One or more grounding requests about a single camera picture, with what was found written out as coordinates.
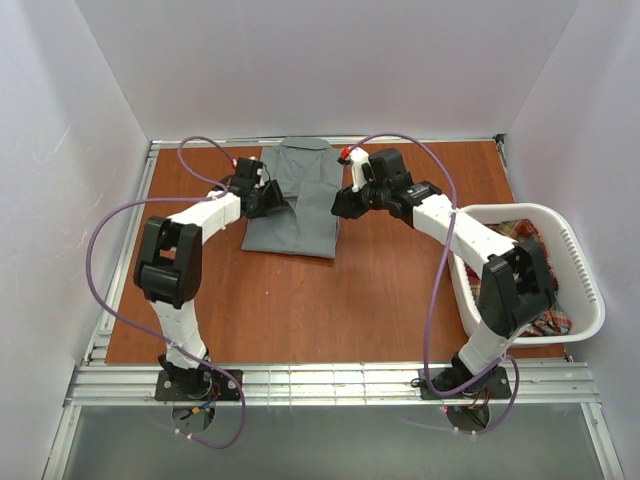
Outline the grey long sleeve shirt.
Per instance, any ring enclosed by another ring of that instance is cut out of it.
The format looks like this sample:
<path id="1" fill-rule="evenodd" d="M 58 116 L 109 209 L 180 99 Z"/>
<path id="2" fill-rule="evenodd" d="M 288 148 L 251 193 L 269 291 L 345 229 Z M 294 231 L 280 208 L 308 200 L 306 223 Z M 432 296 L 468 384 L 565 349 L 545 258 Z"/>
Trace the grey long sleeve shirt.
<path id="1" fill-rule="evenodd" d="M 242 249 L 333 259 L 339 222 L 331 207 L 343 185 L 338 156 L 328 141 L 314 137 L 287 137 L 263 148 L 261 161 L 287 205 L 249 221 Z"/>

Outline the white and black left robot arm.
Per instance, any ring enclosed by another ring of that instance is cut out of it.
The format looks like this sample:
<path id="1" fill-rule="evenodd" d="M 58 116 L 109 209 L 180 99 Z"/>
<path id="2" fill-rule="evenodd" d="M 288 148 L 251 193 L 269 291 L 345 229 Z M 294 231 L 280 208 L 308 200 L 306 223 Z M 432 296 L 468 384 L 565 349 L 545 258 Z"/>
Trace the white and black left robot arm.
<path id="1" fill-rule="evenodd" d="M 234 174 L 203 200 L 168 217 L 152 216 L 144 225 L 134 284 L 151 304 L 166 338 L 160 365 L 185 394 L 201 395 L 209 385 L 202 364 L 208 348 L 195 313 L 204 244 L 242 218 L 265 217 L 286 206 L 266 164 L 241 157 Z"/>

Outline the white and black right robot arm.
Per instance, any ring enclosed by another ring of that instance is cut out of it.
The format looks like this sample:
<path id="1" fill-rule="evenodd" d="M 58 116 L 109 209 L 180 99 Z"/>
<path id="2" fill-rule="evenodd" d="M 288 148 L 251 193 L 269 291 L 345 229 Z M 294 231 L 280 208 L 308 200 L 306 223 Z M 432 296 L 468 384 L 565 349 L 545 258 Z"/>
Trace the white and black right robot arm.
<path id="1" fill-rule="evenodd" d="M 440 242 L 445 256 L 457 255 L 479 277 L 480 322 L 450 367 L 426 383 L 441 398 L 481 386 L 518 336 L 554 305 L 544 248 L 497 233 L 455 207 L 434 184 L 414 181 L 395 148 L 369 154 L 347 147 L 338 161 L 350 168 L 352 182 L 336 194 L 333 215 L 358 219 L 384 210 Z"/>

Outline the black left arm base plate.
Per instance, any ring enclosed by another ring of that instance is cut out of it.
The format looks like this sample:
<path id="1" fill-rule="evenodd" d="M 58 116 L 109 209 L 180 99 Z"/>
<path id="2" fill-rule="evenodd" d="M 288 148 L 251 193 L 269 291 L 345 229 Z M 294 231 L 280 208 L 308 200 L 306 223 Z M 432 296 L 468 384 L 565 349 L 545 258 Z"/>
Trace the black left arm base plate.
<path id="1" fill-rule="evenodd" d="M 227 370 L 230 377 L 217 371 L 191 369 L 186 373 L 170 374 L 161 370 L 154 399 L 164 402 L 206 402 L 209 400 L 237 401 L 242 385 L 241 370 Z"/>

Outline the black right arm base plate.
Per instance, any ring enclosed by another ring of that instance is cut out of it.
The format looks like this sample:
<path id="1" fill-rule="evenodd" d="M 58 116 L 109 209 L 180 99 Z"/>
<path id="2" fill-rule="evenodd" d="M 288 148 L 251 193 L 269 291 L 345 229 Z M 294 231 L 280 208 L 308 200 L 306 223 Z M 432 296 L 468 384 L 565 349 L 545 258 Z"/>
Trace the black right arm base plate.
<path id="1" fill-rule="evenodd" d="M 467 381 L 462 371 L 453 366 L 430 371 L 430 375 L 433 387 L 440 392 L 455 390 Z M 440 399 L 440 396 L 436 395 L 434 391 L 428 387 L 426 374 L 423 369 L 419 371 L 418 377 L 411 381 L 411 386 L 420 390 L 420 398 L 422 400 Z M 512 390 L 506 369 L 503 367 L 495 367 L 478 381 L 450 397 L 471 398 L 476 395 L 479 395 L 481 398 L 488 397 L 489 399 L 510 399 Z"/>

